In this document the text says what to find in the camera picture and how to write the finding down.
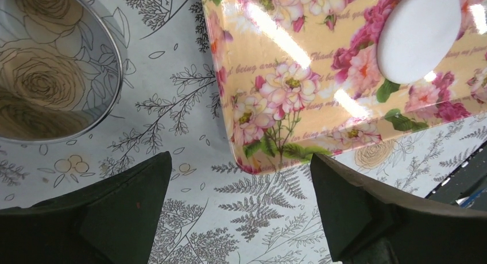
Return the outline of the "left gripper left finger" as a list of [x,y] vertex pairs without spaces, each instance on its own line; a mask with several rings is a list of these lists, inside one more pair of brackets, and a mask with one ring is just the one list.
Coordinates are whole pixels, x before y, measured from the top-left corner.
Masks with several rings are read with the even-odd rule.
[[170,153],[29,208],[1,210],[2,263],[147,263]]

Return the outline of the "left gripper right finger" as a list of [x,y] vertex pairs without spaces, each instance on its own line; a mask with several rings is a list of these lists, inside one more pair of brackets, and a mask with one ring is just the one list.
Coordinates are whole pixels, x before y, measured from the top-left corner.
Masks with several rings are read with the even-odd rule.
[[412,195],[322,154],[310,170],[334,262],[486,262],[486,212]]

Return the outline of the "floral cutting board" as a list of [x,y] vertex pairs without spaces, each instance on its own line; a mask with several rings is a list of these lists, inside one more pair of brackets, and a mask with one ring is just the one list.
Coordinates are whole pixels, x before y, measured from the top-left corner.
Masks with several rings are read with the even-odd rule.
[[202,0],[231,152],[250,174],[486,111],[486,0],[436,68],[386,79],[377,44],[401,0]]

